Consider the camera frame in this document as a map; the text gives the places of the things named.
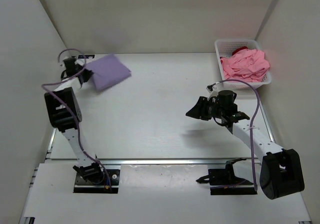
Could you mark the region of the purple t shirt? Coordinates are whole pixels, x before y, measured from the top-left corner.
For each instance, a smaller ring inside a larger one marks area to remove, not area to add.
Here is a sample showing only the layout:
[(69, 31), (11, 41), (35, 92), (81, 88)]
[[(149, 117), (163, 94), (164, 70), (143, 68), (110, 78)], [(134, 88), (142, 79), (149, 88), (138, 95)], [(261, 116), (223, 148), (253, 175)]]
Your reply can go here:
[(93, 72), (92, 80), (98, 92), (111, 88), (132, 75), (129, 68), (113, 54), (88, 63), (86, 69)]

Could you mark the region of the pink t shirt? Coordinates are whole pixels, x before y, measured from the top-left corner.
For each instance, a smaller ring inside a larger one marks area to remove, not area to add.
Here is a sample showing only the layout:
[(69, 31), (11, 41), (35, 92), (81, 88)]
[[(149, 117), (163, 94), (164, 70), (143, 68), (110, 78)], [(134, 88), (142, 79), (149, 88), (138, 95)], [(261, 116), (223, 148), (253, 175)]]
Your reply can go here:
[(249, 49), (244, 54), (228, 58), (221, 57), (220, 63), (226, 79), (237, 79), (249, 83), (262, 82), (270, 69), (265, 53), (257, 49)]

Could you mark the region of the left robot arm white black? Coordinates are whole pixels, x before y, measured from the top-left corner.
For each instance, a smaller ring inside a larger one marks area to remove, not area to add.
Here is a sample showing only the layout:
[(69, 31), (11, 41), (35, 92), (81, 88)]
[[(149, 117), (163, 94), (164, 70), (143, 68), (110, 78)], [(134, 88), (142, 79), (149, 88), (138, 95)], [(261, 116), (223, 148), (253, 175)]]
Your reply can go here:
[(75, 157), (73, 169), (83, 180), (99, 185), (107, 178), (94, 147), (84, 136), (80, 106), (76, 99), (73, 83), (81, 87), (93, 75), (92, 71), (77, 63), (75, 57), (63, 60), (65, 70), (58, 83), (42, 84), (49, 122), (68, 141)]

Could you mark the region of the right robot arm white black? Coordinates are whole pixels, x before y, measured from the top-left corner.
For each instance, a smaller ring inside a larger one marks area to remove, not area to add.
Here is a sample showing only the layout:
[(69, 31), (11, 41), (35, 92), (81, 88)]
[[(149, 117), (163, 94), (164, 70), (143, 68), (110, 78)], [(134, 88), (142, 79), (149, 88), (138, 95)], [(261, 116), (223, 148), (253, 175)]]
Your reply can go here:
[(240, 157), (225, 164), (224, 175), (210, 172), (197, 180), (217, 187), (215, 181), (226, 181), (224, 189), (251, 182), (261, 188), (269, 199), (277, 199), (305, 189), (299, 154), (284, 149), (254, 126), (253, 119), (238, 110), (237, 94), (232, 90), (212, 91), (209, 97), (200, 96), (197, 103), (185, 114), (203, 121), (214, 120), (229, 133), (240, 139), (250, 150), (251, 160)]

